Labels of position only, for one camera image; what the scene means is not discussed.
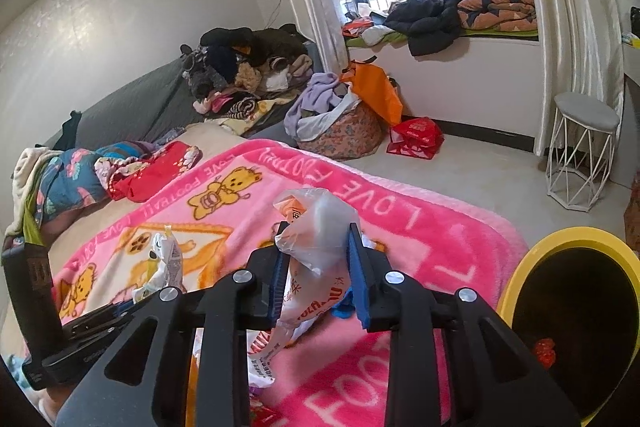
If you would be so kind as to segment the red floral cloth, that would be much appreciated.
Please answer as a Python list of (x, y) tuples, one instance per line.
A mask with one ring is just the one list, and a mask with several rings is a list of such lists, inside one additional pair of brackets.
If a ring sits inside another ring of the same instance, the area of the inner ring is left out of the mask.
[(146, 202), (170, 182), (191, 170), (202, 158), (202, 151), (181, 141), (170, 142), (151, 156), (127, 159), (106, 178), (111, 199)]

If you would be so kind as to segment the clothes pile on bed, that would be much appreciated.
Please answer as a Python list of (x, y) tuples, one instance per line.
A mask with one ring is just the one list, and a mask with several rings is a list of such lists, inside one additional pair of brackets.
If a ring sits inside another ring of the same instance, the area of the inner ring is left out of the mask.
[(293, 24), (214, 28), (180, 58), (196, 113), (242, 136), (279, 124), (322, 71), (316, 44)]

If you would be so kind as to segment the orange bag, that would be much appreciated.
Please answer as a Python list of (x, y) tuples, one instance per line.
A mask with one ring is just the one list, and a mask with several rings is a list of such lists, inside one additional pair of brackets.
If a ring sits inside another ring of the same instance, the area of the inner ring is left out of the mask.
[(352, 92), (390, 127), (401, 122), (404, 106), (384, 69), (373, 63), (351, 61), (340, 80), (349, 83)]

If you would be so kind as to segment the white printed plastic bag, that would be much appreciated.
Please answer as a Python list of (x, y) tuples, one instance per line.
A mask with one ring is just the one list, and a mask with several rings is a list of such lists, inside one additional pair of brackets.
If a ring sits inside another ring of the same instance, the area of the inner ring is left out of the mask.
[(325, 188), (286, 191), (273, 207), (288, 224), (274, 236), (274, 245), (290, 256), (290, 263), (276, 325), (247, 334), (252, 388), (270, 387), (276, 380), (272, 359), (345, 297), (349, 228), (359, 222), (358, 212)]

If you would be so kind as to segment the grey headboard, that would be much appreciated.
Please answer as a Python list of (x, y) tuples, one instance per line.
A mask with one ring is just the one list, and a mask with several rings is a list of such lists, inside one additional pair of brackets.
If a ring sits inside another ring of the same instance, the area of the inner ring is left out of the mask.
[(154, 142), (172, 129), (202, 122), (181, 72), (177, 58), (125, 84), (70, 117), (72, 132), (58, 130), (44, 145), (64, 140), (71, 148), (97, 150), (120, 141)]

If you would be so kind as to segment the blue wrapper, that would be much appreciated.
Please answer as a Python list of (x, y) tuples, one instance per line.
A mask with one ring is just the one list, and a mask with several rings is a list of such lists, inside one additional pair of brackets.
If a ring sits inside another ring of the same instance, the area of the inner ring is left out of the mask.
[(331, 308), (331, 314), (338, 319), (347, 320), (354, 313), (354, 295), (352, 295), (352, 288), (348, 288), (343, 298)]

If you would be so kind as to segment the pink football blanket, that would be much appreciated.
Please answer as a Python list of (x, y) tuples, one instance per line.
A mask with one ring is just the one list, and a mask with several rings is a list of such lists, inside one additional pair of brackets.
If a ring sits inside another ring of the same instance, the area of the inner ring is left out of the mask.
[[(364, 234), (396, 270), (436, 291), (475, 289), (498, 303), (526, 253), (509, 221), (411, 185), (369, 176), (268, 140), (203, 160), (139, 207), (112, 202), (78, 220), (52, 246), (66, 257), (54, 295), (63, 321), (128, 299), (150, 274), (155, 233), (169, 229), (183, 254), (183, 286), (197, 291), (269, 245), (274, 202), (292, 188), (322, 187), (354, 207)], [(282, 426), (378, 426), (384, 419), (390, 338), (356, 319), (323, 317), (273, 361), (262, 402)]]

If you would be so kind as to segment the right cream curtain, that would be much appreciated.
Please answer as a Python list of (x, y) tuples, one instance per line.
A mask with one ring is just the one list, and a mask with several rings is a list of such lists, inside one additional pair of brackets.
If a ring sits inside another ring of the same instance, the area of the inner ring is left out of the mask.
[(624, 60), (616, 0), (535, 2), (542, 102), (534, 153), (540, 156), (551, 139), (555, 95), (590, 95), (623, 114)]

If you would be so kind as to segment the orange patterned quilt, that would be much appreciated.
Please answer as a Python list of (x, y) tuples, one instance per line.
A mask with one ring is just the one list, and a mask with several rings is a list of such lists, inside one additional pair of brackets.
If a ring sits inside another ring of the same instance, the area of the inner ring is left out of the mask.
[(538, 28), (535, 0), (461, 0), (457, 9), (464, 29), (522, 32)]

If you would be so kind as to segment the yellow rimmed trash bin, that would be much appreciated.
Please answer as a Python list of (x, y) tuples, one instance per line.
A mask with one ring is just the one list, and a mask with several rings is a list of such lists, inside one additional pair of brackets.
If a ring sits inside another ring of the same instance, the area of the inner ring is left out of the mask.
[(621, 239), (588, 227), (541, 239), (497, 310), (530, 352), (554, 340), (546, 371), (582, 425), (638, 425), (639, 259)]

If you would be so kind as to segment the small snack wrapper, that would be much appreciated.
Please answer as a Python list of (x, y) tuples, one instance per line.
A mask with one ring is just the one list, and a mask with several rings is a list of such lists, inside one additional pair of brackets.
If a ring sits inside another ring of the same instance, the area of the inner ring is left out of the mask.
[(134, 303), (140, 303), (146, 297), (169, 286), (184, 291), (182, 252), (170, 225), (166, 225), (163, 231), (153, 236), (150, 259), (156, 261), (155, 268), (149, 280), (132, 292)]

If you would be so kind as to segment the black jacket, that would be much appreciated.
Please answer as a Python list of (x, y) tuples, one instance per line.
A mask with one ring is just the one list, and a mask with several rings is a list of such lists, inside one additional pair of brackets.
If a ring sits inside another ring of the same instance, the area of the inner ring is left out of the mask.
[(413, 57), (438, 53), (461, 32), (460, 0), (406, 0), (395, 5), (384, 25), (408, 39)]

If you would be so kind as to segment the floral laundry basket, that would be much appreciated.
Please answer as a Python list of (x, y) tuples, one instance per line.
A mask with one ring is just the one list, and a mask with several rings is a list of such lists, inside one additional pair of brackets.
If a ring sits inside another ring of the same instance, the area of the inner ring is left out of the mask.
[(357, 159), (373, 154), (384, 138), (384, 128), (378, 116), (367, 104), (337, 118), (319, 138), (298, 142), (301, 150), (336, 160)]

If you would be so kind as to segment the red plastic bag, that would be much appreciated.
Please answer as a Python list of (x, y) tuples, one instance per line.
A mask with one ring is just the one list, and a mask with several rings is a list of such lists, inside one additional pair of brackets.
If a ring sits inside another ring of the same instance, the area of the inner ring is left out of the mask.
[(555, 342), (552, 338), (542, 338), (534, 343), (533, 355), (544, 369), (551, 369), (556, 361)]

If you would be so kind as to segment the red shopping bag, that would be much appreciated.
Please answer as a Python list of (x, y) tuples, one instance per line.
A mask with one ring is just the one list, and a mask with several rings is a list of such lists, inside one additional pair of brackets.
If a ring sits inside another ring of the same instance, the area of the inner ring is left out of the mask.
[(386, 152), (430, 160), (444, 141), (444, 134), (434, 120), (428, 117), (411, 118), (390, 128), (390, 143)]

